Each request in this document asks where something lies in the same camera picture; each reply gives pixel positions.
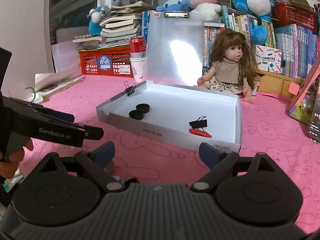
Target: soda can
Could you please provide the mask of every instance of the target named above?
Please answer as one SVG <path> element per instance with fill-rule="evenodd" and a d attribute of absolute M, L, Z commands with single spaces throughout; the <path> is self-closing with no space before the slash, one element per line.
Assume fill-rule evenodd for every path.
<path fill-rule="evenodd" d="M 134 36 L 130 39 L 131 58 L 143 58 L 146 56 L 147 41 L 143 36 Z"/>

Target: brown hair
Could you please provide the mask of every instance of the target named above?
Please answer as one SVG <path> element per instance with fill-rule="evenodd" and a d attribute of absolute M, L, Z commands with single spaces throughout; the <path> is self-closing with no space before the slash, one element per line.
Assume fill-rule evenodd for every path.
<path fill-rule="evenodd" d="M 244 85 L 244 77 L 247 78 L 247 82 L 251 89 L 254 88 L 254 78 L 256 77 L 257 62 L 254 54 L 252 53 L 249 45 L 246 42 L 246 38 L 242 33 L 235 32 L 230 29 L 225 29 L 219 33 L 213 43 L 210 52 L 210 64 L 215 61 L 221 62 L 224 58 L 225 51 L 230 46 L 236 46 L 241 44 L 243 56 L 239 62 L 239 85 Z"/>

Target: plastic crate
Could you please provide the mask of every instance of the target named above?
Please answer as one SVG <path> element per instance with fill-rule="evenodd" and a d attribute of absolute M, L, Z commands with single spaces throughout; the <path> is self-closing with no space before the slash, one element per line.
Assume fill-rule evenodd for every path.
<path fill-rule="evenodd" d="M 297 24 L 303 28 L 316 31 L 316 14 L 289 3 L 279 2 L 274 6 L 279 25 Z"/>
<path fill-rule="evenodd" d="M 83 75 L 131 77 L 130 47 L 79 50 Z"/>

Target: black binder clip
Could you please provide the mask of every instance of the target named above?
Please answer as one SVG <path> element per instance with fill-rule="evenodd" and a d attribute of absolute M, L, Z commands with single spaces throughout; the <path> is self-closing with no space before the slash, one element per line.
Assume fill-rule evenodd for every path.
<path fill-rule="evenodd" d="M 189 122 L 189 125 L 193 128 L 193 129 L 199 129 L 199 128 L 204 128 L 208 126 L 207 123 L 207 118 L 206 116 L 201 116 L 199 117 L 197 120 Z"/>
<path fill-rule="evenodd" d="M 136 90 L 136 83 L 134 83 L 131 87 L 129 87 L 129 84 L 127 81 L 124 82 L 125 90 L 128 92 L 127 96 L 130 96 L 134 93 Z"/>

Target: doll's skirt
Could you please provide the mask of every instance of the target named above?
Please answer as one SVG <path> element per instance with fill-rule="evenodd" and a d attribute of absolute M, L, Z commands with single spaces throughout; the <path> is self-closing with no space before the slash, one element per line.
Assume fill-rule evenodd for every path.
<path fill-rule="evenodd" d="M 219 91 L 229 94 L 238 95 L 242 93 L 242 87 L 238 84 L 225 83 L 217 80 L 215 76 L 212 77 L 209 81 L 204 82 L 210 90 Z"/>

